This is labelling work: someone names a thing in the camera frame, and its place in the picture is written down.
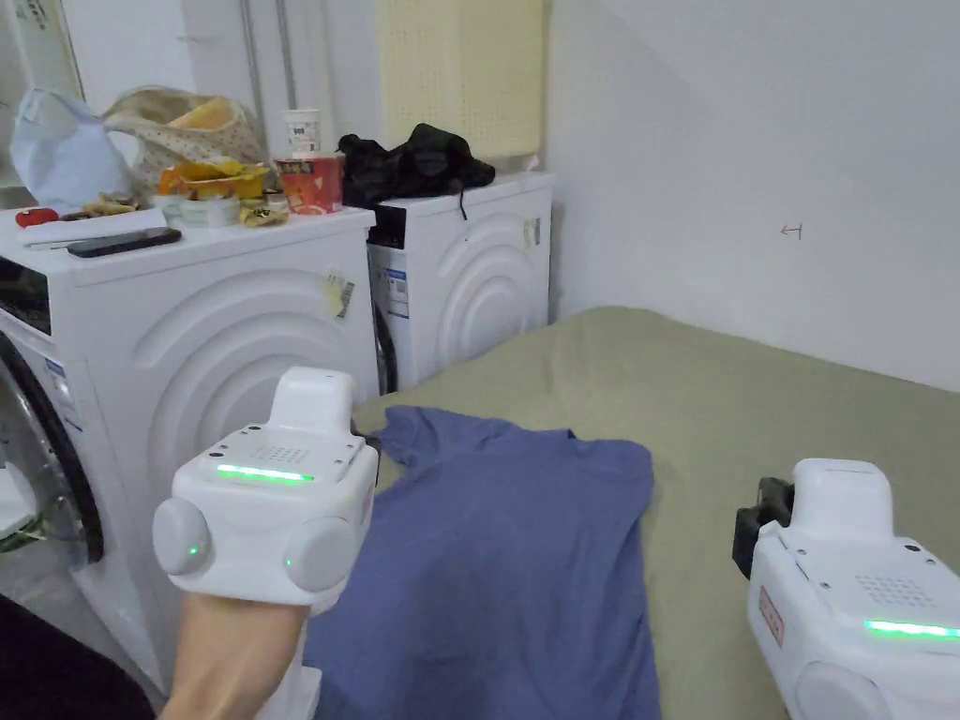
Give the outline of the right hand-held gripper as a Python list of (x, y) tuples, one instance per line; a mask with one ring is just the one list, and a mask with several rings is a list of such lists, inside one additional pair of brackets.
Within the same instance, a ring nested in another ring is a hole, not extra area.
[(959, 578), (897, 536), (885, 474), (802, 459), (737, 512), (747, 616), (793, 719), (955, 719)]

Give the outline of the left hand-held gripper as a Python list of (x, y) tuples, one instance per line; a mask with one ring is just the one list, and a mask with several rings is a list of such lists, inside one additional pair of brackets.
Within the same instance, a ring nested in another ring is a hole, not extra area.
[(294, 367), (264, 423), (179, 469), (154, 515), (157, 561), (177, 588), (328, 611), (368, 534), (381, 454), (353, 431), (353, 376)]

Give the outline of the person's left hand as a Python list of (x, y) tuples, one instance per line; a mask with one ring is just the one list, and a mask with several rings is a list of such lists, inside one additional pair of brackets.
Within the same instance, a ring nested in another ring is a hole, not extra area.
[(237, 669), (283, 675), (308, 618), (302, 606), (189, 592), (184, 596), (176, 673)]

